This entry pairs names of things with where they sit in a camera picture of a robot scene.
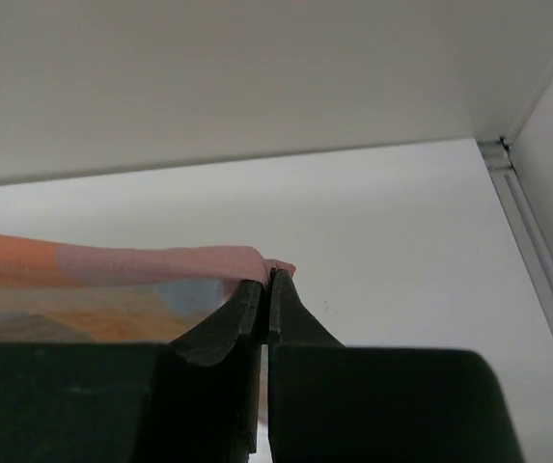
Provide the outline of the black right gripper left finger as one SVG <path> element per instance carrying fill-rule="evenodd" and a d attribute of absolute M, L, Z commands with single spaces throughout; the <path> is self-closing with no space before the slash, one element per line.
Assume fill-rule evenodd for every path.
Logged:
<path fill-rule="evenodd" d="M 263 288 L 168 343 L 0 343 L 0 462 L 244 462 Z"/>

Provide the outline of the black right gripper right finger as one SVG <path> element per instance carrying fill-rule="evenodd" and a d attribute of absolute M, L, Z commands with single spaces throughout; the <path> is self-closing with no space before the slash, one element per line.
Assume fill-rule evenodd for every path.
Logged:
<path fill-rule="evenodd" d="M 272 274 L 268 440 L 276 462 L 520 462 L 500 383 L 463 349 L 352 347 Z"/>

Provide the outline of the checkered orange blue cloth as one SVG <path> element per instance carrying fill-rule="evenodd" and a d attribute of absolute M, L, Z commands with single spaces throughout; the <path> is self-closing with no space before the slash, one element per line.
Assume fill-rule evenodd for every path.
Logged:
<path fill-rule="evenodd" d="M 0 235 L 0 341 L 169 341 L 294 265 L 247 246 L 136 250 Z"/>

